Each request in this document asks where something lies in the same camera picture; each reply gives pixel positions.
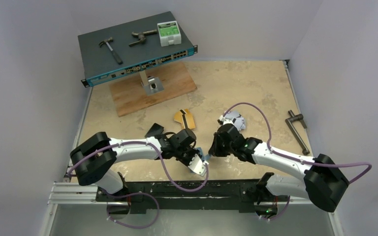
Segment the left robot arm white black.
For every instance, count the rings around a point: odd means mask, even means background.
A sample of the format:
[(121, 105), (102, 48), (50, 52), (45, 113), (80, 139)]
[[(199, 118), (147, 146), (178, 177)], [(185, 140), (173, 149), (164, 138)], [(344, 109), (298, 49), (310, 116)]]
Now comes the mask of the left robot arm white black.
[(195, 142), (196, 135), (190, 129), (134, 140), (110, 138), (106, 132), (97, 132), (71, 151), (73, 166), (67, 174), (75, 173), (79, 185), (95, 184), (114, 201), (121, 201), (127, 195), (126, 182), (111, 166), (138, 159), (163, 162), (175, 158), (195, 174), (204, 176), (207, 169)]

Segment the blue card holder wallet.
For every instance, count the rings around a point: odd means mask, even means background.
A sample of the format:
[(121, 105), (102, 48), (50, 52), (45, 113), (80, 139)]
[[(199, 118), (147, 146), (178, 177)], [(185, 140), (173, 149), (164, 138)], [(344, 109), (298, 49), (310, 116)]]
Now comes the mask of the blue card holder wallet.
[(207, 154), (204, 154), (203, 153), (203, 150), (201, 147), (197, 147), (196, 150), (199, 151), (199, 157), (201, 158), (202, 162), (205, 162), (205, 161), (209, 161), (211, 156), (207, 153)]

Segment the black credit card stack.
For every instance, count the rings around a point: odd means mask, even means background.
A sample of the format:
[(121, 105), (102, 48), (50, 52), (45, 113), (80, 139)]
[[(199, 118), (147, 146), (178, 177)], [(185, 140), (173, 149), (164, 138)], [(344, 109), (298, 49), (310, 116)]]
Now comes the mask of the black credit card stack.
[(147, 133), (145, 134), (145, 137), (148, 138), (148, 137), (153, 137), (153, 136), (156, 136), (156, 135), (159, 135), (159, 134), (162, 134), (164, 132), (164, 127), (161, 126), (160, 124), (158, 123), (154, 123), (150, 129), (147, 131)]

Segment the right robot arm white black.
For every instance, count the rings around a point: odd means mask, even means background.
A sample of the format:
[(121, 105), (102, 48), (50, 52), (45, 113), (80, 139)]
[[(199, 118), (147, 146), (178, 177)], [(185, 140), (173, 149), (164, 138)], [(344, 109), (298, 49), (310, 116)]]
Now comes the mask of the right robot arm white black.
[(310, 200), (326, 212), (334, 212), (350, 182), (332, 159), (300, 156), (278, 148), (269, 147), (260, 139), (245, 138), (230, 123), (222, 125), (213, 134), (208, 153), (214, 157), (234, 155), (240, 161), (268, 166), (284, 172), (289, 177), (273, 175), (257, 186), (257, 195), (268, 200), (274, 195), (289, 195)]

